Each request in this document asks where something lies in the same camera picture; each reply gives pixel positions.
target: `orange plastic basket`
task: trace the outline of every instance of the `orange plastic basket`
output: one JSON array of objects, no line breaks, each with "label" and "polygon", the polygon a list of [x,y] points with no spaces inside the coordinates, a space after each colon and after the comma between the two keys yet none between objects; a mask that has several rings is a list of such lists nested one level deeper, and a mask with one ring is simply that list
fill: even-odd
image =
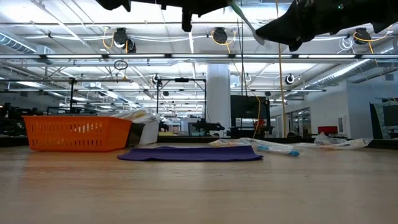
[{"label": "orange plastic basket", "polygon": [[108,152],[126,145],[131,121],[100,116],[25,116],[36,151]]}]

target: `wooden table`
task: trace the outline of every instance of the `wooden table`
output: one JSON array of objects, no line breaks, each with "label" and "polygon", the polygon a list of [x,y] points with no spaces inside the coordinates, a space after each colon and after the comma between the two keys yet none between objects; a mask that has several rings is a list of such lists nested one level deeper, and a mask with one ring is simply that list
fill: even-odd
[{"label": "wooden table", "polygon": [[0,223],[398,223],[397,151],[256,162],[117,160],[122,153],[0,149]]}]

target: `column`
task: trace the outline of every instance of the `column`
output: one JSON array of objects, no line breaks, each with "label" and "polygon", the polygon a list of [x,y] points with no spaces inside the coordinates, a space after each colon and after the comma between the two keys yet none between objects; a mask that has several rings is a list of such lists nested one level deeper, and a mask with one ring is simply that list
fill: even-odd
[{"label": "column", "polygon": [[230,91],[230,71],[228,64],[208,64],[207,65],[207,113],[208,123],[220,123],[225,130],[210,132],[218,133],[223,137],[231,127],[231,91]]}]

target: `black monitor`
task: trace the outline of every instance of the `black monitor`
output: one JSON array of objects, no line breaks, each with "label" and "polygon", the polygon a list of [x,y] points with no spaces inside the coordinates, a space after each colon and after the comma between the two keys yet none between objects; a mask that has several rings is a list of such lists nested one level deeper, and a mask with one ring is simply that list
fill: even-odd
[{"label": "black monitor", "polygon": [[385,106],[384,110],[384,125],[389,126],[398,126],[398,106]]},{"label": "black monitor", "polygon": [[[270,122],[269,100],[266,97],[259,97],[261,102],[260,119],[266,119],[267,125]],[[231,95],[231,126],[236,126],[236,118],[258,119],[259,101],[255,96]]]}]

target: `purple towel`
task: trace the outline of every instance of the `purple towel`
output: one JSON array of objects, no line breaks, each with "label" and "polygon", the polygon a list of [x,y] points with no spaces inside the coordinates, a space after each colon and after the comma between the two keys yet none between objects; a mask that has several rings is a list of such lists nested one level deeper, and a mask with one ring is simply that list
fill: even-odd
[{"label": "purple towel", "polygon": [[254,153],[251,146],[176,148],[158,147],[155,149],[131,149],[129,153],[118,156],[129,161],[256,161],[262,156]]}]

